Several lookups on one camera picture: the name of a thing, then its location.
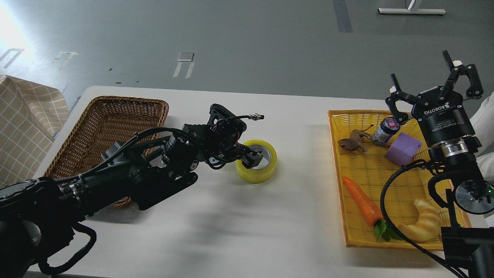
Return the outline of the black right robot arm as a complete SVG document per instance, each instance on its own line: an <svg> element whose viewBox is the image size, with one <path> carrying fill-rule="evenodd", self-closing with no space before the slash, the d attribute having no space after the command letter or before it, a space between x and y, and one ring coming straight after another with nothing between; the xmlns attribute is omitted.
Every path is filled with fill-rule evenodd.
<svg viewBox="0 0 494 278"><path fill-rule="evenodd" d="M478 100L484 91L474 64L452 61L447 51L442 55L450 69L443 86L414 96L403 92L395 74L391 75L394 86L385 103L399 124L410 118L418 122L430 160L416 160L390 176L381 192L381 211L398 236L455 276L489 278L494 272L493 229L461 227L455 214L456 207L474 215L493 211L493 186L484 179L475 157L481 143L463 106L464 100ZM428 194L439 207L448 210L450 226L441 227L444 258L411 241L386 212L388 188L398 176L414 168L427 169L432 174L427 183Z"/></svg>

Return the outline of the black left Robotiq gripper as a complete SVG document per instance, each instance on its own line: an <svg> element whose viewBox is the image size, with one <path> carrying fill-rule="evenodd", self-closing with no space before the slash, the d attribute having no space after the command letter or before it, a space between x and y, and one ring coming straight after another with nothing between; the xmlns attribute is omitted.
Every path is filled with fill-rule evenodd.
<svg viewBox="0 0 494 278"><path fill-rule="evenodd" d="M249 146L247 144L240 144L239 147L238 140L240 136L241 133L235 133L222 138L215 144L212 153L229 162L240 158L240 163L246 169L257 167L261 163L264 147L259 144Z"/></svg>

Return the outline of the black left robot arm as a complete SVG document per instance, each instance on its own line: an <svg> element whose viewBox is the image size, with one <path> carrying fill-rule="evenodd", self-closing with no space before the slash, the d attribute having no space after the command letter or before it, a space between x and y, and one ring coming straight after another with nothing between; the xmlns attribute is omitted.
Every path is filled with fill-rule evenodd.
<svg viewBox="0 0 494 278"><path fill-rule="evenodd" d="M239 143L244 120L212 104L208 123L182 129L150 128L115 143L103 162L67 178L42 176L1 189L1 277L21 278L37 264L49 276L79 262L96 242L96 232L82 224L101 209L129 197L140 210L159 204L196 183L200 162L218 170L240 161L252 169L264 157L258 147Z"/></svg>

